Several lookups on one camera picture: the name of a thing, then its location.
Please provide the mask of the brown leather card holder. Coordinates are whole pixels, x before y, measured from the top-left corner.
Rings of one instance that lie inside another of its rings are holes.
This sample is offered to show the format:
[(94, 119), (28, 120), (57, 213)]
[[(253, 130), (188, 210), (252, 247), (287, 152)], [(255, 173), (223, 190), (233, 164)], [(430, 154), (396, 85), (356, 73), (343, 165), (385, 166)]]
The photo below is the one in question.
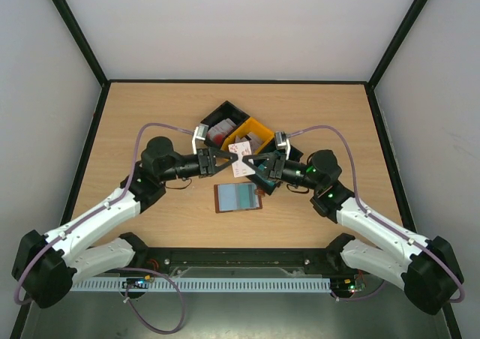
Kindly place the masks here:
[(214, 207), (217, 214), (243, 212), (263, 208), (262, 197), (252, 182), (216, 184), (214, 186)]

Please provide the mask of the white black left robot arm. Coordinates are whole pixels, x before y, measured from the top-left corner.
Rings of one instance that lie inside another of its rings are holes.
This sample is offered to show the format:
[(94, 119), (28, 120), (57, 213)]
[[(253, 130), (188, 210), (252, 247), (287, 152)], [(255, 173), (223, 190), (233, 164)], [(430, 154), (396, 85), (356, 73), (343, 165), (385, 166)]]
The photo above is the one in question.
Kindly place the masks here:
[(166, 193), (166, 182), (214, 176), (237, 159), (218, 148), (181, 155), (165, 136), (150, 139), (132, 173), (106, 199), (49, 232), (33, 229), (21, 238), (12, 275), (28, 296), (25, 302), (49, 308), (84, 279), (140, 264), (146, 245), (133, 234), (98, 247), (94, 243), (153, 206)]

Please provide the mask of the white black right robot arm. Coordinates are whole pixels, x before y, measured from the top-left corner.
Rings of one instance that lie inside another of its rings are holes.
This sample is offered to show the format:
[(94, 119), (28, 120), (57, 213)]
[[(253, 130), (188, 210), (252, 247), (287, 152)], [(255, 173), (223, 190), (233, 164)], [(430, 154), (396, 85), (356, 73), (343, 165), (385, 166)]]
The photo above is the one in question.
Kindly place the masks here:
[(334, 240), (334, 250), (327, 254), (332, 271), (351, 268), (375, 275), (402, 290), (426, 314), (464, 299), (464, 277), (450, 243), (439, 236), (426, 238), (373, 210), (340, 182), (342, 169), (333, 151), (316, 151), (306, 163), (275, 152), (242, 161), (266, 179), (312, 190), (310, 201), (320, 216), (368, 240), (351, 235)]

